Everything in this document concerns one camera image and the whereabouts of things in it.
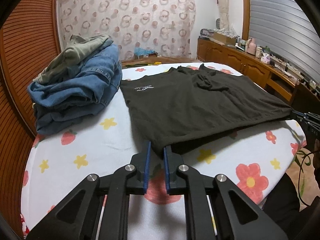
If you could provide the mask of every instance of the floral bedsheet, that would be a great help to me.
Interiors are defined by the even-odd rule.
[[[123,79],[165,72],[179,65],[196,70],[201,63],[163,64],[123,70]],[[229,66],[205,66],[241,76]],[[121,90],[95,117],[56,135],[37,136],[27,162],[21,196],[25,235],[90,173],[105,176],[130,162],[142,143],[131,126]],[[227,175],[259,204],[306,145],[294,120],[268,122],[239,130],[183,156],[187,165],[212,176]],[[152,155],[149,188],[144,196],[130,196],[128,239],[185,240],[183,196],[166,194],[162,161]]]

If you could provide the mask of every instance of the pile of clothes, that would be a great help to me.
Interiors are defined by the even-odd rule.
[[[108,35],[70,42],[28,86],[39,134],[55,134],[104,109],[122,78],[118,46]]]

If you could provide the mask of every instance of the wooden sideboard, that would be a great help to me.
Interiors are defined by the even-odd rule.
[[[290,102],[295,80],[279,69],[262,63],[255,56],[203,39],[198,39],[197,55],[202,62],[216,62],[234,68],[269,93]]]

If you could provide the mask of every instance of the red flower print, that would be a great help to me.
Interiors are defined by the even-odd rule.
[[[154,204],[165,205],[179,201],[181,195],[170,196],[167,194],[167,190],[165,189],[164,170],[160,169],[157,172],[157,175],[149,180],[147,193],[144,197]]]
[[[36,138],[35,138],[35,141],[33,142],[32,147],[37,148],[38,145],[39,145],[39,142],[43,141],[44,139],[45,139],[45,136],[44,136],[44,135],[37,134],[37,136],[36,136]]]
[[[199,69],[198,67],[193,67],[193,66],[188,66],[188,68],[191,68],[193,70],[198,70]]]
[[[265,190],[269,181],[267,177],[260,176],[260,166],[257,163],[239,164],[236,174],[240,182],[237,186],[256,204],[263,199],[262,190]]]
[[[301,147],[300,148],[303,148],[307,145],[307,141],[306,140],[303,140],[302,143],[301,143]]]
[[[137,68],[135,71],[139,71],[139,72],[142,72],[142,71],[145,71],[146,69],[144,68]]]
[[[276,144],[277,137],[273,135],[271,131],[266,131],[266,138],[268,141],[272,141],[273,144]]]
[[[298,143],[290,143],[291,145],[291,152],[293,155],[296,155],[297,151],[299,150],[299,144]]]
[[[24,171],[22,186],[25,187],[29,180],[29,172]]]
[[[51,208],[47,211],[47,214],[52,210],[54,209],[55,205],[52,205]]]
[[[230,70],[227,70],[227,69],[222,69],[222,70],[220,70],[221,72],[223,72],[223,73],[226,73],[226,74],[233,74]]]
[[[21,217],[21,224],[22,224],[22,232],[23,232],[23,236],[27,236],[29,234],[29,228],[26,225],[26,220],[24,219],[24,216],[22,214],[20,214]]]

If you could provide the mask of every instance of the black t-shirt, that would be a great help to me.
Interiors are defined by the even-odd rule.
[[[284,118],[291,108],[246,76],[206,68],[170,68],[168,72],[122,80],[131,121],[153,150],[172,145],[183,154],[232,130]]]

